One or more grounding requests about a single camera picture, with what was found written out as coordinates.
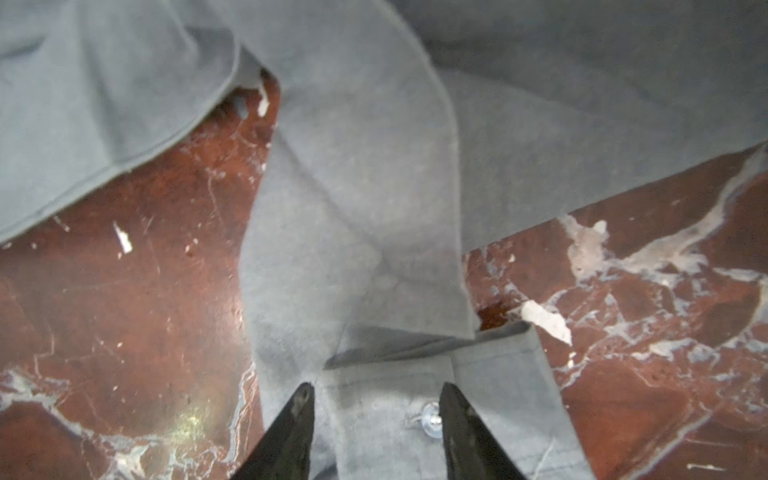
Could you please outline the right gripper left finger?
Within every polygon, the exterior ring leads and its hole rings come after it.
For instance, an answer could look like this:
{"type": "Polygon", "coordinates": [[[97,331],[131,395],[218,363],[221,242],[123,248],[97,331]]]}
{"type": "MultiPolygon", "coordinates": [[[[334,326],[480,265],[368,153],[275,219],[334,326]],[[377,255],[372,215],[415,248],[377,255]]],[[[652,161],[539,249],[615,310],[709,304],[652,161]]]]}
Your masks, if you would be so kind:
{"type": "Polygon", "coordinates": [[[301,383],[232,480],[307,480],[315,421],[315,389],[301,383]]]}

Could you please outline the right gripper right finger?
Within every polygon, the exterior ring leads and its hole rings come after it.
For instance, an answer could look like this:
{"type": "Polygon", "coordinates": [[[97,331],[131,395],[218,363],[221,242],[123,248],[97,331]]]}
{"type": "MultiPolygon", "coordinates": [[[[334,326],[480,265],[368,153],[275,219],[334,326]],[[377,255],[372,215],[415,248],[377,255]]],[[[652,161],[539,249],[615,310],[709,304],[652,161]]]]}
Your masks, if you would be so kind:
{"type": "Polygon", "coordinates": [[[448,479],[526,479],[457,385],[443,384],[439,415],[448,479]]]}

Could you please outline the grey long sleeve shirt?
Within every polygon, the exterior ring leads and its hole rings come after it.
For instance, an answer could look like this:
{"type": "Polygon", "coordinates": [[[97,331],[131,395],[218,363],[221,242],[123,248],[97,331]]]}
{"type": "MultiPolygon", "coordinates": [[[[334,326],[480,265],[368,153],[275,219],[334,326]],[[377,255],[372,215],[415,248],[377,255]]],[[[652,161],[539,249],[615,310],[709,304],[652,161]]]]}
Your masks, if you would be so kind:
{"type": "Polygon", "coordinates": [[[446,479],[458,386],[517,468],[589,479],[534,329],[461,256],[767,133],[763,1],[5,1],[1,236],[283,98],[240,281],[264,419],[315,389],[312,479],[446,479]]]}

